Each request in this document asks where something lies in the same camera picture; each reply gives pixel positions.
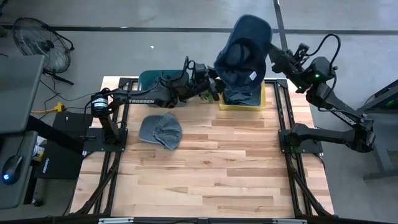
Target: computer mouse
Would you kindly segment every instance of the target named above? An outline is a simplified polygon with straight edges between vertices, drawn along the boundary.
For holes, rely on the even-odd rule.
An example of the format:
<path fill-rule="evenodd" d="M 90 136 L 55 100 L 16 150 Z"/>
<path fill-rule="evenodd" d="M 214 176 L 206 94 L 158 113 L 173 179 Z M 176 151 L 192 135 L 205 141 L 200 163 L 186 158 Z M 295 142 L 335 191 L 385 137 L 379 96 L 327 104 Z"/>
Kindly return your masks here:
<path fill-rule="evenodd" d="M 1 176 L 2 181 L 5 184 L 14 184 L 18 181 L 21 174 L 22 161 L 22 156 L 15 155 L 8 158 L 8 160 L 4 163 Z"/>

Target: green led light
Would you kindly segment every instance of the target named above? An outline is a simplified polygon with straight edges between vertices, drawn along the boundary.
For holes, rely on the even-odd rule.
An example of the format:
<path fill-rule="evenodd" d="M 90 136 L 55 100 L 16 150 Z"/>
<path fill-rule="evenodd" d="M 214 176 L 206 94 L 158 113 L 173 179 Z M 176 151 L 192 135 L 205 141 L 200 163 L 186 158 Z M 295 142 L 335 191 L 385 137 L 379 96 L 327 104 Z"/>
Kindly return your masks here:
<path fill-rule="evenodd" d="M 394 104 L 394 100 L 391 100 L 390 102 L 386 103 L 387 106 L 391 106 Z"/>

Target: black mount plate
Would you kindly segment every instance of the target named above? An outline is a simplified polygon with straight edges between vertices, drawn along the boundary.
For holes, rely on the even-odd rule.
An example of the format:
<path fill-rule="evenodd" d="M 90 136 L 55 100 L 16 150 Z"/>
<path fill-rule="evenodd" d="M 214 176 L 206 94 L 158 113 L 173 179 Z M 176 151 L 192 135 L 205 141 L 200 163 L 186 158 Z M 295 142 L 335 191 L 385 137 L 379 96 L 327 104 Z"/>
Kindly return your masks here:
<path fill-rule="evenodd" d="M 290 133 L 289 129 L 279 130 L 279 145 L 282 153 L 291 153 L 290 144 L 285 142 L 285 136 Z M 296 153 L 322 153 L 323 149 L 320 142 L 315 142 L 314 140 L 306 140 L 301 143 L 301 145 L 295 148 Z"/>
<path fill-rule="evenodd" d="M 87 152 L 124 152 L 127 142 L 127 134 L 129 130 L 127 128 L 119 128 L 119 134 L 121 142 L 118 145 L 104 144 L 102 128 L 89 128 L 87 130 L 86 138 L 83 150 Z"/>

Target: yellow cable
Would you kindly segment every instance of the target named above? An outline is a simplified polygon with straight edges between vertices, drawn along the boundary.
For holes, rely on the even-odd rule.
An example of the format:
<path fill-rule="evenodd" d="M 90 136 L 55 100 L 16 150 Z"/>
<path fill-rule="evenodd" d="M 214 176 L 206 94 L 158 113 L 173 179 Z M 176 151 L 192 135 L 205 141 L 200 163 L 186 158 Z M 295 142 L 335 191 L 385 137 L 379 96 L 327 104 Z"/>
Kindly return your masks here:
<path fill-rule="evenodd" d="M 49 110 L 43 110 L 43 111 L 31 111 L 31 113 L 49 113 L 49 112 L 61 112 L 63 109 L 63 104 L 62 102 L 58 102 L 56 106 L 54 106 L 53 108 L 49 109 Z"/>

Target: white label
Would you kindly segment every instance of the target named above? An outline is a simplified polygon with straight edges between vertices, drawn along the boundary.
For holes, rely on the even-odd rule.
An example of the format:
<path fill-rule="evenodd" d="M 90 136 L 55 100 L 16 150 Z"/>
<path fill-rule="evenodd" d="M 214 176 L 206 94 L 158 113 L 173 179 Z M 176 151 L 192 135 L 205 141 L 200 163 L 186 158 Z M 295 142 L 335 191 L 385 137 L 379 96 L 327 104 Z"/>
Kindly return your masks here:
<path fill-rule="evenodd" d="M 98 98 L 98 99 L 94 100 L 93 103 L 106 103 L 106 104 L 108 104 L 108 100 L 107 99 L 103 99 L 103 98 Z"/>
<path fill-rule="evenodd" d="M 129 100 L 129 103 L 155 103 L 155 100 Z"/>
<path fill-rule="evenodd" d="M 350 124 L 350 125 L 355 125 L 355 124 L 356 124 L 355 121 L 353 121 L 351 118 L 345 116 L 342 112 L 334 111 L 333 113 L 334 113 L 335 115 L 339 116 L 341 119 L 345 120 L 345 121 L 346 121 L 348 124 Z"/>
<path fill-rule="evenodd" d="M 257 73 L 253 72 L 249 77 L 253 81 L 257 77 Z"/>
<path fill-rule="evenodd" d="M 49 166 L 50 159 L 46 158 L 45 163 L 44 163 L 44 168 L 43 168 L 43 174 L 45 174 L 45 171 L 47 171 L 47 166 Z"/>
<path fill-rule="evenodd" d="M 95 103 L 94 104 L 94 107 L 107 107 L 108 106 L 108 104 L 107 103 Z"/>

